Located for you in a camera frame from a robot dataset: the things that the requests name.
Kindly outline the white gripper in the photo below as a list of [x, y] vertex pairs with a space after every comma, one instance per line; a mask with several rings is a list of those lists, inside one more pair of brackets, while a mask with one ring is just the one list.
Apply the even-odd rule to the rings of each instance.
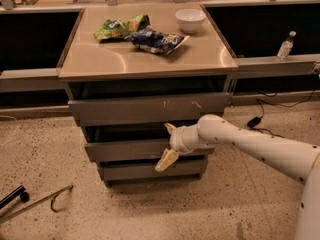
[[189, 154], [206, 147], [206, 142], [199, 137], [196, 125], [175, 127], [171, 123], [165, 123], [164, 126], [170, 134], [169, 144], [172, 149], [164, 150], [155, 167], [157, 172], [162, 172], [175, 163], [179, 154]]

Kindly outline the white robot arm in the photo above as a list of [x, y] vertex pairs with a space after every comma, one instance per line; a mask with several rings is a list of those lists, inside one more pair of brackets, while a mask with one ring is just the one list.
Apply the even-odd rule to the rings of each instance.
[[230, 145], [302, 183], [294, 240], [320, 240], [320, 147], [238, 128], [208, 114], [191, 126], [165, 125], [169, 145], [155, 170], [162, 172], [183, 155], [217, 145]]

